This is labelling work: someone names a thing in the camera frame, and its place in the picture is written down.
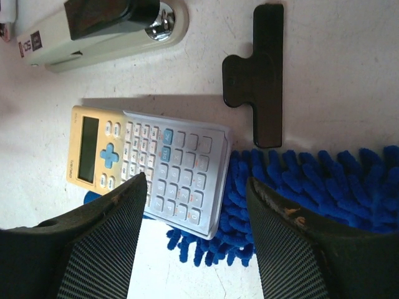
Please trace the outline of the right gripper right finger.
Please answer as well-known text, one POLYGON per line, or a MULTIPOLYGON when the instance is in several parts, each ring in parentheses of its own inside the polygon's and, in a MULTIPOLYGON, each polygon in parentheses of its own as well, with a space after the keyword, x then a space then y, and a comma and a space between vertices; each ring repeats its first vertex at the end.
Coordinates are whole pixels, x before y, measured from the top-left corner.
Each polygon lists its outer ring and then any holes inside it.
POLYGON ((397 298, 398 234, 320 216, 256 178, 246 184, 264 298, 397 298))

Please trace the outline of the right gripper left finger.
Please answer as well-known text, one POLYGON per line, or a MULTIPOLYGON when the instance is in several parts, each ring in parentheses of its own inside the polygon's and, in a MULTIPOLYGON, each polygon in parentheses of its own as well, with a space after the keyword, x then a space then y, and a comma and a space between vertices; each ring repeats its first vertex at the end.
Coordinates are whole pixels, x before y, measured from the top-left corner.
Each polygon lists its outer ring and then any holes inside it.
POLYGON ((2 298, 126 298, 147 199, 138 174, 34 227, 1 231, 2 298))

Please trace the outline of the blue microfiber duster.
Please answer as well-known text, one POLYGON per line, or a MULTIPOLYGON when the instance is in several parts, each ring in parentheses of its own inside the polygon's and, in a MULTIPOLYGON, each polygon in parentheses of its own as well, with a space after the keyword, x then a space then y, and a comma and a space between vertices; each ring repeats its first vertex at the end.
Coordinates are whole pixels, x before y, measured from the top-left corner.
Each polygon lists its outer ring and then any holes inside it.
POLYGON ((195 243, 194 264, 228 265, 240 259, 247 266, 256 249, 249 225, 246 181, 255 177, 280 195, 339 223, 377 233, 398 230, 398 147, 387 146, 383 155, 362 148, 358 157, 348 151, 332 159, 317 156, 234 151, 229 160, 219 228, 213 240, 203 240, 177 228, 167 232, 168 249, 180 250, 188 260, 195 243))

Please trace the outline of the yellow grey calculator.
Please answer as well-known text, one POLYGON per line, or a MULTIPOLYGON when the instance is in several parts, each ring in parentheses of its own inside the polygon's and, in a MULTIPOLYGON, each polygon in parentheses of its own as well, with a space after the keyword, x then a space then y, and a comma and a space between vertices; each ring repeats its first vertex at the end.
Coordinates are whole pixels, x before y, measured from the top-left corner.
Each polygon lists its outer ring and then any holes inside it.
POLYGON ((66 177, 103 195, 147 180, 147 217, 205 240, 216 235, 232 146, 229 127, 75 106, 66 177))

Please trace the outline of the black clip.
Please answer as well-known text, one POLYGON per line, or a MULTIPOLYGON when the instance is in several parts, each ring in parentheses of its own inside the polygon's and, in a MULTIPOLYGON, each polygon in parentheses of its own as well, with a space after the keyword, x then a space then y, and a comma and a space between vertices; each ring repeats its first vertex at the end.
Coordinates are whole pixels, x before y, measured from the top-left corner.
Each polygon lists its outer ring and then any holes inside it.
POLYGON ((252 54, 227 56, 222 63, 223 100, 231 108, 250 105, 253 142, 282 146, 284 6, 263 4, 253 12, 252 54))

